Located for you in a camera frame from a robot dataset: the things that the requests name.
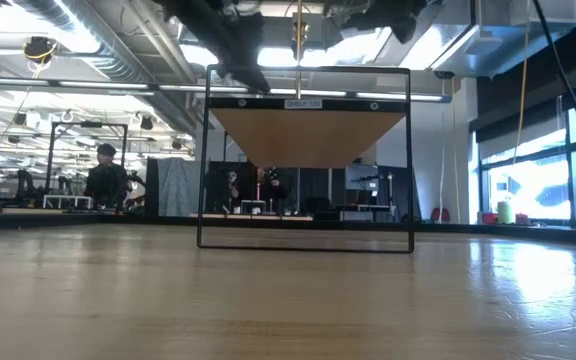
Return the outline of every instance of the ceiling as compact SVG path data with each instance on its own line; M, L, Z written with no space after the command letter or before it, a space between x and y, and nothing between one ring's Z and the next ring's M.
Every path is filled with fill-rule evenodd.
M164 22L161 8L149 0L9 2L10 6L0 6L0 80L38 75L39 79L112 81L129 85L201 85L206 81L206 65L216 62L216 58L178 21L173 18ZM265 20L264 45L258 58L260 65L296 65L290 50L296 16L294 3L264 1L259 6ZM390 28L362 32L341 29L339 24L349 14L366 9L370 5L368 1L308 0L304 3L304 19L310 30L302 65L404 66L415 70L411 91L417 95L417 100L450 100L446 83L429 70L454 71L465 76L492 75L519 61L517 53L523 49L517 47L517 34L525 29L525 19L517 21L521 15L520 12L516 14L518 3L521 1L513 2L513 7L500 8L496 0L483 0L482 21L477 24L474 0L444 0L441 5L431 5L419 15L412 40L401 44ZM240 4L241 9L254 6L254 2ZM564 20L553 20L556 36L575 25L574 17ZM482 23L501 37L508 34L503 39L503 54L476 59L465 54L465 49L477 40L475 34ZM535 31L532 40L538 44L540 37ZM33 36L54 39L58 45L49 67L42 68L38 74L38 65L29 62L22 50L23 44ZM538 45L530 47L531 53L537 50ZM291 96L296 73L269 70L265 75L271 87L277 90L273 96ZM221 86L240 85L216 77L211 81ZM45 171L50 123L64 119L127 125L128 168L143 166L147 156L193 158L193 137L197 127L202 125L201 89L151 91L148 87L147 90L131 91L130 88L113 90L84 86L65 89L57 86L57 82L48 84L28 89L26 97L25 86L0 81L2 167L32 167ZM311 72L302 75L303 89L311 91L399 96L397 94L404 91L405 85L403 78L378 73ZM26 125L11 125L18 110L27 115ZM144 116L152 117L152 130L140 128ZM211 119L209 126L218 127L218 119ZM120 147L122 143L122 134L109 126L73 126L61 130L64 134L55 143L55 149L59 149L57 160L63 160L64 166L59 169L64 174L89 168L85 156L94 155L91 149L97 144L110 142ZM10 143L10 134L18 136L19 143ZM175 138L183 139L181 150L171 148ZM69 158L69 155L62 157L61 154L67 151L81 154L84 160Z

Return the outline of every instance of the metal rack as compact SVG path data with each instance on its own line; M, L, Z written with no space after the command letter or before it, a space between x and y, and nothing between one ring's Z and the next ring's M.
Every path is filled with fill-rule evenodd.
M405 228L408 234L407 249L405 250L373 250L373 249L331 249L331 248L304 248L304 247L269 247L269 246L229 246L229 245L208 245L203 241L204 227L204 191L206 184L206 161L208 143L208 124L210 122L211 109L247 109L247 110L285 110L286 101L294 99L277 98L212 98L210 79L213 72L223 70L246 70L224 68L221 65L210 65L206 70L206 87L203 116L203 134L201 144L201 170L199 180L199 208L197 209L197 247L203 249L239 249L239 250L291 250L291 251L325 251L325 252L363 252L363 253L392 253L411 254L415 249L415 222L414 222L414 173L412 162L412 119L411 119L411 79L410 70L402 68L384 67L353 67L353 66L323 66L323 67L289 67L289 68L262 68L262 71L284 71L284 72L331 72L331 73L371 73L386 75L403 75L406 77L406 92L403 100L383 101L383 100L357 100L349 96L347 99L326 99L321 100L319 109L308 109L315 111L344 111L344 112L366 112L378 111L394 114L405 114L406 117L406 168L408 178L408 222Z

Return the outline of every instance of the black cable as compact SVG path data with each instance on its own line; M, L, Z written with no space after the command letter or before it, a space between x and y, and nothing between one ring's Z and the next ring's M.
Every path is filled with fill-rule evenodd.
M566 92L570 96L573 101L573 106L576 112L576 95L573 91L572 87L570 86L570 82L568 81L568 77L564 72L564 67L561 65L561 59L559 59L559 53L557 52L557 47L555 46L555 42L552 40L552 35L550 34L550 28L548 27L548 23L546 22L546 17L544 16L544 11L541 8L541 4L539 0L532 0L533 4L535 5L535 10L537 10L537 15L539 16L539 21L541 22L541 27L544 29L544 34L546 35L546 40L548 40L548 46L550 50L552 50L552 55L557 63L557 72L559 73L559 80L561 80L562 84L566 88Z

